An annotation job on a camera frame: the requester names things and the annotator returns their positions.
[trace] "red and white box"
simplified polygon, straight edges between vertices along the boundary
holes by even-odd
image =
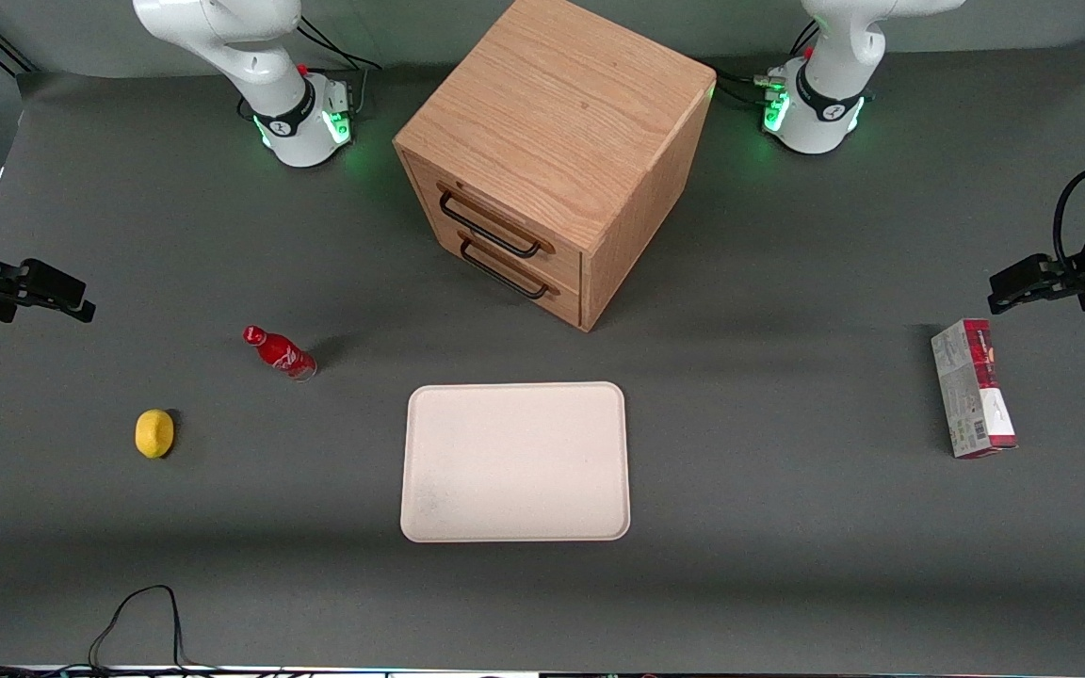
[[[933,336],[932,354],[948,417],[953,456],[975,460],[1017,446],[995,379],[988,320],[968,318]]]

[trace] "green led light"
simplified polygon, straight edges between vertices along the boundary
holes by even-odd
[[[853,121],[847,124],[847,130],[850,132],[856,129],[856,120],[860,119],[860,108],[865,107],[865,97],[860,97],[860,101],[856,103],[856,112],[853,113]]]
[[[776,130],[781,129],[781,124],[784,121],[784,113],[789,111],[789,94],[782,93],[773,100],[773,102],[765,111],[765,127],[770,132],[776,132]]]
[[[258,121],[258,116],[254,116],[254,127],[257,127],[258,133],[261,135],[261,144],[270,149],[270,139],[267,139],[267,130],[261,128],[261,124]]]
[[[326,127],[329,128],[329,133],[332,135],[332,140],[336,141],[337,145],[343,145],[343,143],[349,141],[349,118],[346,117],[345,113],[321,111],[320,119],[324,120]]]

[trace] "bottle cap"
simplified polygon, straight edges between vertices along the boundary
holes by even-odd
[[[245,333],[241,334],[245,336],[245,343],[251,346],[259,346],[267,340],[267,334],[257,324],[251,324],[245,328]]]

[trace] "wooden cabinet top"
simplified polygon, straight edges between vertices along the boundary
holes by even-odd
[[[396,143],[593,250],[714,81],[565,0],[516,0]]]

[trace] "white tray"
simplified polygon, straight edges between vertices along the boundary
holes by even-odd
[[[423,386],[409,398],[405,537],[612,540],[629,526],[625,400],[614,383]]]

